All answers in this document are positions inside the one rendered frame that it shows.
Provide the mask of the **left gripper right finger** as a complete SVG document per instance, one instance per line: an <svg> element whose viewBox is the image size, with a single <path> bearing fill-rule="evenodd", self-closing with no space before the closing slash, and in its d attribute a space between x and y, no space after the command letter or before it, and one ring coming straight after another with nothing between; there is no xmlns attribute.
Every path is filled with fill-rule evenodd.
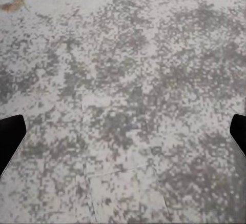
<svg viewBox="0 0 246 224"><path fill-rule="evenodd" d="M246 116L234 115L230 126L230 134L246 155Z"/></svg>

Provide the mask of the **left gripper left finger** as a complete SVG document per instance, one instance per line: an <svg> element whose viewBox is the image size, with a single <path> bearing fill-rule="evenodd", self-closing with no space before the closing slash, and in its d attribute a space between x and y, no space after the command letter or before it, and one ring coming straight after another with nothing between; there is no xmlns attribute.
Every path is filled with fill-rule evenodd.
<svg viewBox="0 0 246 224"><path fill-rule="evenodd" d="M23 115L0 120L0 175L26 135Z"/></svg>

